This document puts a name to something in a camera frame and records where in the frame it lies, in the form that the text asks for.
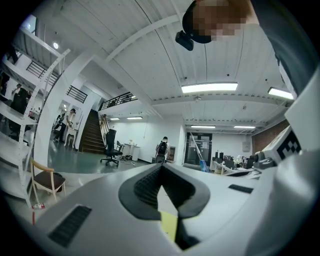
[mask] white metal shelving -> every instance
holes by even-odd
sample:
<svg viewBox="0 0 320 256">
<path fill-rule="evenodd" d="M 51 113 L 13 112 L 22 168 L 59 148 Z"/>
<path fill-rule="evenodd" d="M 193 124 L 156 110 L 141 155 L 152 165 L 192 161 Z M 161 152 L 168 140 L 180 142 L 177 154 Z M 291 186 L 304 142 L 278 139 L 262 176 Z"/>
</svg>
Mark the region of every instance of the white metal shelving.
<svg viewBox="0 0 320 256">
<path fill-rule="evenodd" d="M 19 142 L 0 132 L 0 145 L 1 145 L 0 158 L 18 166 L 19 165 L 19 157 L 18 157 Z M 22 160 L 24 160 L 27 157 L 29 149 L 30 148 L 27 145 L 23 145 L 21 147 L 20 156 Z"/>
<path fill-rule="evenodd" d="M 36 125 L 37 122 L 31 118 L 26 118 L 24 120 L 24 115 L 19 113 L 18 111 L 12 109 L 2 101 L 0 101 L 0 114 L 5 116 L 6 118 L 14 121 L 18 125 L 22 125 L 24 122 L 27 126 L 29 125 Z"/>
<path fill-rule="evenodd" d="M 70 50 L 68 49 L 63 54 L 60 54 L 25 29 L 19 29 L 12 45 L 33 61 L 47 69 L 44 76 L 40 79 L 26 70 L 17 68 L 7 60 L 2 60 L 0 65 L 1 70 L 9 77 L 33 90 L 24 114 L 15 111 L 0 101 L 0 114 L 20 125 L 18 141 L 0 133 L 0 158 L 17 166 L 17 168 L 10 165 L 3 167 L 3 165 L 6 164 L 3 162 L 0 164 L 0 186 L 4 192 L 25 199 L 26 203 L 31 208 L 29 195 L 27 193 L 31 175 L 27 172 L 27 169 L 35 139 L 33 139 L 29 146 L 25 145 L 25 128 L 27 125 L 37 125 L 35 120 L 29 118 L 29 112 L 34 105 L 35 98 L 38 93 L 43 95 L 43 108 L 46 97 L 46 93 L 44 92 L 48 89 L 48 78 L 57 67 L 58 75 L 62 74 L 64 70 L 65 57 Z"/>
</svg>

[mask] ceiling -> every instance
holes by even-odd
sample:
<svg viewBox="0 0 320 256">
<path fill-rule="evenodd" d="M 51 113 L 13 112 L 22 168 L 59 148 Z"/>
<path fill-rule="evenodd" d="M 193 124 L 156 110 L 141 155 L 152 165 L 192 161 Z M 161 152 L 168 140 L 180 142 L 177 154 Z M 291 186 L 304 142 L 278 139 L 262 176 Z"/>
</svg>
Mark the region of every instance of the ceiling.
<svg viewBox="0 0 320 256">
<path fill-rule="evenodd" d="M 46 43 L 59 41 L 61 50 L 71 49 L 73 58 L 98 43 L 103 49 L 99 61 L 92 61 L 88 75 L 81 74 L 107 93 L 122 90 L 137 95 L 145 105 L 137 112 L 182 115 L 185 121 L 195 122 L 265 124 L 283 114 L 286 102 L 268 95 L 270 87 L 285 85 L 260 26 L 246 25 L 237 35 L 209 44 L 194 43 L 189 52 L 175 42 L 175 36 L 182 30 L 181 17 L 191 2 L 47 1 L 34 15 L 48 27 Z M 232 93 L 183 94 L 181 90 L 185 85 L 214 82 L 237 82 L 238 87 Z M 205 100 L 195 102 L 195 96 Z M 117 115 L 129 113 L 130 109 Z"/>
</svg>

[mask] black vent grille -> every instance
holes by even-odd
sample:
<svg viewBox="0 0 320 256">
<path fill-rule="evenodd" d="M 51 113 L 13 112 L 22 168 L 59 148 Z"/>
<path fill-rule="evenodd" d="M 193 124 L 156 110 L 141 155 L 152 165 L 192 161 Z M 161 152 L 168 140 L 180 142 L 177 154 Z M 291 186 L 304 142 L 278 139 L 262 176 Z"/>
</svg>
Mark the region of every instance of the black vent grille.
<svg viewBox="0 0 320 256">
<path fill-rule="evenodd" d="M 79 205 L 48 235 L 57 244 L 68 247 L 92 209 Z"/>
</svg>

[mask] gray floor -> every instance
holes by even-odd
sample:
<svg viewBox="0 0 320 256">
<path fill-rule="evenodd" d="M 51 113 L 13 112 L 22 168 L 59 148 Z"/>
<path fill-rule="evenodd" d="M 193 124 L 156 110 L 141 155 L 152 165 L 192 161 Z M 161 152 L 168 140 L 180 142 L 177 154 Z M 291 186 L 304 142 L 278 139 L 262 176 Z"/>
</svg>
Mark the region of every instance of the gray floor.
<svg viewBox="0 0 320 256">
<path fill-rule="evenodd" d="M 134 167 L 147 165 L 146 162 L 136 161 L 135 166 L 132 161 L 120 161 L 119 166 L 110 162 L 106 166 L 106 161 L 100 162 L 100 159 L 106 158 L 103 154 L 93 154 L 88 152 L 76 152 L 72 150 L 71 145 L 50 140 L 48 150 L 48 166 L 54 168 L 56 172 L 73 174 L 106 174 L 129 170 Z"/>
</svg>

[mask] staircase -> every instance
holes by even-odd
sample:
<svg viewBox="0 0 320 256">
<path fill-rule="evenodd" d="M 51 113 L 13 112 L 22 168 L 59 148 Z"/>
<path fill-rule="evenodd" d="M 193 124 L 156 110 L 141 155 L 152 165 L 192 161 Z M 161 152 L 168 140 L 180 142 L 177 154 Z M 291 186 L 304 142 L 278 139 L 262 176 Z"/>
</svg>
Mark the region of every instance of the staircase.
<svg viewBox="0 0 320 256">
<path fill-rule="evenodd" d="M 101 135 L 98 112 L 92 109 L 83 129 L 79 151 L 105 154 L 105 144 Z"/>
</svg>

